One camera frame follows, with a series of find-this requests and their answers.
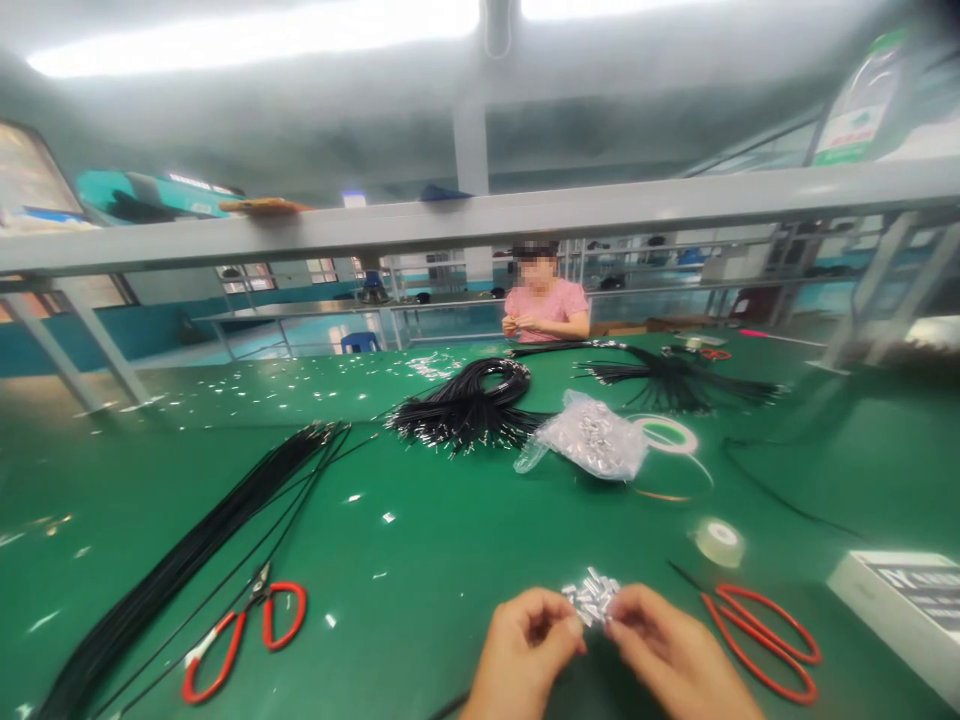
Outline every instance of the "human hand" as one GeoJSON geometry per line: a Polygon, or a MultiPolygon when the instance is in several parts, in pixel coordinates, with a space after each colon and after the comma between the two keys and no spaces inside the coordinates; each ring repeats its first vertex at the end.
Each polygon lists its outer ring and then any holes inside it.
{"type": "Polygon", "coordinates": [[[521,330],[540,330],[540,320],[533,315],[521,315],[517,318],[517,327],[521,330]]]}
{"type": "Polygon", "coordinates": [[[586,652],[583,624],[567,599],[527,590],[493,613],[460,720],[539,720],[557,675],[586,652]]]}
{"type": "Polygon", "coordinates": [[[763,713],[704,625],[644,585],[625,587],[607,634],[673,720],[762,720],[763,713]]]}

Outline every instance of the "bundle of black wires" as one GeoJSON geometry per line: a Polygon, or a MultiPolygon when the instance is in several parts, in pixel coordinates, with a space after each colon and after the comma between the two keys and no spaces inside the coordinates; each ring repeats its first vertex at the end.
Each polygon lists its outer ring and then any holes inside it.
{"type": "MultiPolygon", "coordinates": [[[[133,590],[117,602],[87,634],[54,681],[53,687],[36,717],[41,720],[52,718],[59,720],[60,718],[79,715],[111,668],[124,656],[157,615],[200,568],[216,554],[244,523],[266,505],[293,489],[293,485],[303,484],[297,496],[299,499],[309,484],[304,484],[305,481],[316,476],[322,469],[320,463],[308,478],[291,484],[291,487],[286,489],[284,489],[284,486],[321,449],[323,449],[323,457],[321,458],[323,467],[329,464],[334,450],[338,449],[346,439],[345,433],[348,430],[349,428],[344,428],[339,423],[336,425],[310,425],[268,452],[247,473],[246,477],[188,532],[133,590]]],[[[257,547],[265,539],[266,536],[258,543],[257,547]]],[[[254,551],[251,551],[244,558],[244,561],[249,559],[254,551]]],[[[216,590],[219,590],[224,583],[221,583],[216,590]]],[[[184,621],[177,632],[194,617],[197,611],[184,621]]],[[[166,647],[172,638],[173,636],[160,649],[166,647]]],[[[154,654],[151,661],[159,652],[160,650],[154,654]]],[[[143,669],[141,668],[136,675],[139,675],[143,669]]],[[[132,678],[124,684],[121,691],[130,682],[132,682],[132,678]]]]}
{"type": "Polygon", "coordinates": [[[470,452],[477,442],[521,448],[549,417],[513,407],[530,387],[530,371],[514,360],[475,360],[424,399],[407,398],[386,426],[411,444],[449,445],[453,455],[470,452]],[[487,389],[484,381],[500,375],[487,389]]]}
{"type": "Polygon", "coordinates": [[[708,365],[701,364],[702,359],[699,355],[678,353],[673,351],[672,346],[664,348],[662,355],[657,355],[643,348],[612,340],[588,340],[516,348],[509,351],[509,354],[511,357],[526,357],[535,353],[576,348],[617,349],[633,355],[636,362],[632,363],[588,360],[576,365],[604,385],[646,378],[648,382],[644,388],[625,402],[624,406],[639,402],[641,407],[655,412],[703,414],[711,412],[721,402],[720,398],[723,396],[751,404],[764,404],[784,391],[784,387],[776,383],[739,380],[718,375],[708,365]]]}

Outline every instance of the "blue stool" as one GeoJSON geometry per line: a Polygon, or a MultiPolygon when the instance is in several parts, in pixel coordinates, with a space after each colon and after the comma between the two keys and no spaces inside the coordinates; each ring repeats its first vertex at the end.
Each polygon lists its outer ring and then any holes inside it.
{"type": "Polygon", "coordinates": [[[380,343],[376,333],[350,333],[340,341],[340,350],[344,355],[349,352],[380,352],[380,343]]]}

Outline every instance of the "red scissors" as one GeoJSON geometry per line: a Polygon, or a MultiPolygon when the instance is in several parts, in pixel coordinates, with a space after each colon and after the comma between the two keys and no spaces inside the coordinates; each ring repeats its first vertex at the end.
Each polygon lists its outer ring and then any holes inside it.
{"type": "Polygon", "coordinates": [[[704,605],[707,606],[707,610],[710,611],[713,621],[720,629],[720,634],[723,635],[723,639],[727,641],[727,645],[730,646],[733,654],[737,656],[737,659],[744,664],[747,670],[752,672],[760,682],[778,695],[785,697],[787,700],[792,700],[798,705],[813,705],[813,703],[816,702],[817,697],[820,695],[819,691],[817,690],[817,686],[814,685],[813,679],[810,677],[809,673],[807,673],[806,669],[797,661],[799,660],[810,665],[816,665],[823,660],[823,656],[820,654],[820,647],[817,645],[816,640],[813,639],[813,636],[807,632],[807,629],[803,627],[803,625],[794,620],[790,613],[777,605],[770,598],[764,597],[759,593],[751,592],[750,590],[744,590],[736,585],[728,585],[724,583],[717,586],[717,596],[720,599],[725,600],[730,607],[733,608],[733,610],[724,605],[720,605],[718,607],[717,603],[714,602],[714,599],[710,596],[710,593],[707,592],[700,585],[700,583],[698,583],[684,570],[677,567],[672,562],[670,563],[670,566],[700,591],[700,597],[703,598],[704,605]],[[760,622],[749,610],[735,600],[733,597],[734,595],[739,595],[740,597],[747,598],[749,600],[755,600],[761,605],[764,605],[777,613],[777,615],[786,620],[790,626],[796,630],[797,633],[799,633],[800,637],[803,638],[807,648],[809,648],[808,652],[801,652],[795,647],[788,645],[783,639],[778,637],[772,630],[770,630],[770,628],[760,622]],[[780,685],[778,682],[772,680],[768,675],[766,675],[760,668],[754,665],[753,661],[747,657],[746,653],[744,653],[743,650],[740,649],[740,646],[737,645],[736,640],[733,639],[733,636],[730,634],[730,630],[727,629],[723,619],[720,617],[721,615],[743,630],[743,632],[752,637],[767,650],[776,655],[780,660],[789,665],[793,671],[800,676],[800,680],[804,685],[803,691],[797,692],[796,690],[791,690],[790,688],[780,685]]]}
{"type": "Polygon", "coordinates": [[[729,360],[733,356],[726,350],[717,350],[716,348],[704,348],[700,354],[705,360],[729,360]]]}
{"type": "Polygon", "coordinates": [[[223,620],[217,623],[217,626],[191,650],[185,662],[187,664],[187,675],[183,680],[183,699],[191,705],[199,705],[213,697],[223,686],[230,671],[233,669],[233,662],[237,657],[237,650],[240,649],[240,638],[243,636],[243,626],[247,621],[247,611],[254,605],[263,603],[263,643],[270,652],[276,652],[293,640],[293,637],[303,625],[303,616],[307,612],[307,591],[296,583],[279,582],[267,585],[267,577],[270,574],[270,563],[263,566],[263,569],[257,575],[257,581],[253,584],[253,592],[250,593],[250,599],[244,605],[243,611],[237,615],[235,612],[229,613],[223,620]],[[293,627],[289,632],[279,640],[273,639],[273,594],[278,592],[290,592],[297,596],[297,619],[293,622],[293,627]],[[220,670],[220,676],[213,681],[213,685],[201,693],[198,693],[193,687],[193,680],[197,674],[197,668],[200,667],[200,660],[204,653],[217,639],[217,636],[226,630],[227,626],[236,619],[237,625],[233,629],[233,639],[230,640],[230,650],[227,653],[227,659],[220,670]]]}

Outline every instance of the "plastic bag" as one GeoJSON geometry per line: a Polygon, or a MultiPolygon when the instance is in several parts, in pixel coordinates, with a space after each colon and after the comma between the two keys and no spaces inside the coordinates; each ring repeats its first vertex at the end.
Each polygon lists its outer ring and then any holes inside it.
{"type": "Polygon", "coordinates": [[[643,431],[584,393],[567,390],[563,405],[527,440],[513,469],[530,472],[549,449],[601,480],[633,480],[647,455],[643,431]]]}

